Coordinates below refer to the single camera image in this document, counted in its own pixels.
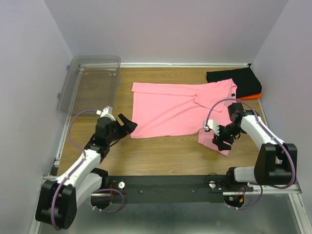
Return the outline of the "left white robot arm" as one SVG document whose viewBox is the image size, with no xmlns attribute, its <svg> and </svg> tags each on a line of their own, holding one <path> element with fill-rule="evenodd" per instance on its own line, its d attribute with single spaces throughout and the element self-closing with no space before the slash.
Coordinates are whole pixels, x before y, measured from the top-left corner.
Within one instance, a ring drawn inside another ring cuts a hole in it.
<svg viewBox="0 0 312 234">
<path fill-rule="evenodd" d="M 107 172 L 97 169 L 97 166 L 114 144 L 136 129 L 137 123 L 123 114 L 119 114 L 120 120 L 116 120 L 108 108 L 96 111 L 96 114 L 99 119 L 95 133 L 80 148 L 81 156 L 65 173 L 54 180 L 45 181 L 41 186 L 35 219 L 52 225 L 55 230 L 68 229 L 79 206 L 92 193 L 107 193 L 109 197 L 119 194 L 121 204 L 124 204 L 122 192 L 110 186 Z"/>
</svg>

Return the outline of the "pink t shirt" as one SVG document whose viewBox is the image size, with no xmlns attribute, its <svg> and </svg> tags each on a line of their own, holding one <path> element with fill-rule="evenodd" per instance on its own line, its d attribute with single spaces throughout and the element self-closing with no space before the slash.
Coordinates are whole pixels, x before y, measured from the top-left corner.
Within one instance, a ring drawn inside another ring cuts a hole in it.
<svg viewBox="0 0 312 234">
<path fill-rule="evenodd" d="M 205 132 L 203 123 L 207 118 L 223 126 L 231 122 L 227 107 L 236 89 L 232 79 L 198 85 L 135 82 L 132 121 L 137 127 L 130 137 L 198 135 L 198 143 L 217 151 L 214 134 Z"/>
</svg>

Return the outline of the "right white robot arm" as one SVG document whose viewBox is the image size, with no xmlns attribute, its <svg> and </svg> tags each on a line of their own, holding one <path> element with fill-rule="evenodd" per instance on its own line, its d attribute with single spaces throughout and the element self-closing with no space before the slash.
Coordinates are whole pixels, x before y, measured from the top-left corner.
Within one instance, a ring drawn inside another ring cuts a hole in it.
<svg viewBox="0 0 312 234">
<path fill-rule="evenodd" d="M 229 168 L 224 179 L 225 187 L 235 191 L 242 183 L 278 189 L 292 186 L 296 180 L 297 147 L 274 135 L 255 110 L 245 110 L 241 103 L 229 105 L 228 114 L 230 123 L 225 126 L 210 117 L 205 121 L 204 129 L 214 134 L 213 144 L 219 151 L 229 151 L 234 140 L 247 134 L 259 153 L 254 166 Z"/>
</svg>

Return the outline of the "clear plastic bin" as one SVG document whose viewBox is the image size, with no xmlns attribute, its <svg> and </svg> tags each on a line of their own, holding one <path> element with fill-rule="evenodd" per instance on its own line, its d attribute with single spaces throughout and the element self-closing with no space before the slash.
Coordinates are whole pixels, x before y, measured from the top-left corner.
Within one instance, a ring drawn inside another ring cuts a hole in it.
<svg viewBox="0 0 312 234">
<path fill-rule="evenodd" d="M 74 116 L 84 110 L 114 107 L 120 83 L 118 56 L 76 56 L 58 96 L 57 110 Z"/>
</svg>

